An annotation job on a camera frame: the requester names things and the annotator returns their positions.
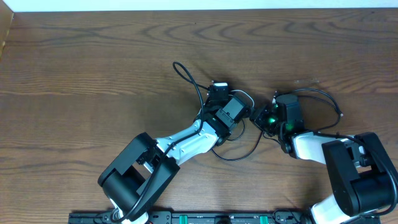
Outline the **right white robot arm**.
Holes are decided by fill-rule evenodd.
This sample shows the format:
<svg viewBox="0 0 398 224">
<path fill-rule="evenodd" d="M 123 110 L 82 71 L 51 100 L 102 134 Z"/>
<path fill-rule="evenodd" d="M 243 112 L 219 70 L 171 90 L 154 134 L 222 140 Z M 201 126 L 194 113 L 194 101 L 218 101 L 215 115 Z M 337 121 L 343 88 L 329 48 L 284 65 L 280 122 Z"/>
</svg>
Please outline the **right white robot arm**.
<svg viewBox="0 0 398 224">
<path fill-rule="evenodd" d="M 295 159 L 326 165 L 332 194 L 310 207 L 301 223 L 379 223 L 397 206 L 397 171 L 378 136 L 327 134 L 304 125 L 299 96 L 276 94 L 251 122 Z"/>
</svg>

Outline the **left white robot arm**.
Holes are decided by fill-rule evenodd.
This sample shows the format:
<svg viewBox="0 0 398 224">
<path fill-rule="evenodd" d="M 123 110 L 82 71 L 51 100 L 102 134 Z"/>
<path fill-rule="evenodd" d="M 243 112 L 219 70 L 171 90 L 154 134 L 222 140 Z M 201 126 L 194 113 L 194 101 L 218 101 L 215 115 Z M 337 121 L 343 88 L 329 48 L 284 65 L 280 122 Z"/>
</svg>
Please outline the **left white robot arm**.
<svg viewBox="0 0 398 224">
<path fill-rule="evenodd" d="M 254 106 L 237 91 L 207 100 L 193 124 L 164 138 L 137 135 L 103 171 L 98 184 L 114 205 L 111 223 L 145 222 L 147 211 L 180 170 L 181 164 L 229 140 Z"/>
</svg>

